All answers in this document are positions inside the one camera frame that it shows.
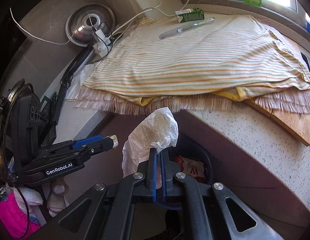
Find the wooden board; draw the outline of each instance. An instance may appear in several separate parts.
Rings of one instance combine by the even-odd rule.
[[[251,106],[252,108],[254,108],[255,110],[257,110],[257,111],[261,112],[262,114],[266,115],[267,117],[271,117],[273,109],[263,108],[263,107],[261,107],[259,105],[256,105],[254,99],[245,100],[245,103],[248,104],[249,106]]]
[[[271,119],[301,141],[305,146],[310,145],[310,114],[287,113],[273,109]]]
[[[293,46],[296,52],[300,53],[298,44],[286,36],[285,38]],[[273,119],[305,146],[310,145],[310,114],[294,114],[275,109],[263,108],[256,105],[254,99],[245,100],[245,103]]]

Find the striped cloth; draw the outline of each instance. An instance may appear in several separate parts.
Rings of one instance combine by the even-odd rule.
[[[271,30],[250,15],[214,17],[162,40],[160,34],[183,24],[144,18],[84,85],[141,106],[159,96],[214,93],[242,101],[290,87],[310,89],[305,62]]]

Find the stainless steel pot lid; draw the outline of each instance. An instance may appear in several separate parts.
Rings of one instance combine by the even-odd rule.
[[[92,25],[104,34],[110,34],[115,26],[113,11],[100,3],[87,3],[78,7],[66,21],[66,35],[74,44],[86,47],[93,37]]]

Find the white power plug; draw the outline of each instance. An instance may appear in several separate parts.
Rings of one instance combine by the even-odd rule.
[[[105,44],[108,45],[111,43],[111,41],[109,38],[105,37],[102,30],[97,30],[95,34],[99,38],[100,41],[95,43],[93,45],[93,48],[95,50],[95,53],[99,54],[101,57],[104,57],[105,55],[107,55],[107,52],[110,50],[109,46],[108,46],[108,50],[107,50],[107,47],[105,46]]]

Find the wire cable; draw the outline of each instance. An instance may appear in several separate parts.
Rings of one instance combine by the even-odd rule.
[[[91,25],[92,25],[92,30],[93,30],[93,32],[94,32],[95,35],[104,43],[104,45],[105,45],[106,48],[107,48],[107,54],[106,54],[105,56],[103,56],[102,58],[100,58],[100,59],[98,59],[98,60],[93,61],[93,62],[90,63],[90,64],[94,64],[94,63],[96,63],[96,62],[100,62],[100,61],[102,61],[103,59],[105,59],[105,58],[108,56],[108,54],[112,51],[112,49],[113,49],[113,44],[114,44],[114,36],[113,36],[113,33],[112,33],[111,29],[109,28],[109,26],[108,26],[108,24],[107,24],[106,22],[101,22],[101,24],[99,25],[98,29],[96,29],[95,27],[93,27],[93,24],[92,24],[92,21],[91,21],[91,18],[90,18],[91,16],[90,16],[89,13],[88,13],[88,16],[89,16],[89,20],[90,20]],[[104,41],[102,38],[100,38],[100,37],[98,36],[98,34],[96,33],[97,30],[99,30],[99,28],[101,27],[101,25],[102,25],[103,23],[106,24],[108,30],[109,30],[110,33],[111,33],[111,34],[109,35],[109,36],[112,37],[112,40],[113,40],[113,42],[112,42],[112,44],[111,44],[111,49],[108,49],[108,45],[107,45],[107,44],[105,43],[105,41]]]
[[[10,12],[11,12],[12,19],[13,19],[13,21],[16,23],[16,25],[17,25],[22,31],[26,32],[28,35],[32,36],[33,38],[36,38],[36,39],[38,39],[38,40],[40,40],[40,41],[45,41],[45,42],[48,42],[48,43],[56,44],[56,45],[66,45],[67,43],[69,43],[69,42],[71,41],[71,40],[68,40],[68,42],[65,42],[65,43],[57,43],[57,42],[53,42],[53,41],[46,41],[46,40],[44,40],[44,39],[42,39],[42,38],[36,37],[36,36],[34,36],[33,34],[29,33],[27,30],[23,29],[23,27],[20,26],[20,25],[18,24],[18,22],[15,20],[15,18],[14,18],[14,16],[13,16],[13,13],[12,13],[12,8],[9,8],[9,10],[10,10]]]
[[[21,197],[24,201],[25,207],[26,207],[26,212],[27,212],[27,227],[26,227],[25,233],[21,237],[16,238],[16,240],[18,240],[18,239],[24,238],[27,235],[28,230],[30,229],[30,210],[28,208],[28,204],[27,204],[26,199],[25,199],[24,195],[22,194],[21,190],[19,189],[18,186],[16,186],[16,185],[14,185],[14,186],[17,189],[18,193],[21,195]]]
[[[183,10],[183,9],[188,5],[189,1],[190,1],[190,0],[187,0],[187,2],[184,4],[184,6],[181,8],[181,10]],[[126,23],[124,23],[122,26],[120,26],[119,28],[117,28],[116,30],[114,30],[114,31],[113,31],[113,34],[115,34],[116,32],[118,32],[118,31],[119,31],[122,27],[124,27],[126,24],[130,23],[131,21],[133,21],[136,17],[140,16],[141,14],[143,14],[143,13],[145,13],[145,12],[149,12],[149,11],[151,11],[151,10],[157,10],[157,11],[159,11],[160,13],[162,13],[163,15],[165,15],[165,16],[167,16],[167,17],[173,17],[173,16],[175,16],[175,14],[174,14],[174,15],[167,15],[167,14],[165,14],[165,13],[162,12],[160,9],[158,9],[157,6],[156,6],[156,7],[148,7],[148,8],[146,8],[146,9],[144,9],[142,12],[136,14],[133,18],[131,18],[130,20],[128,20],[128,21],[127,21]]]

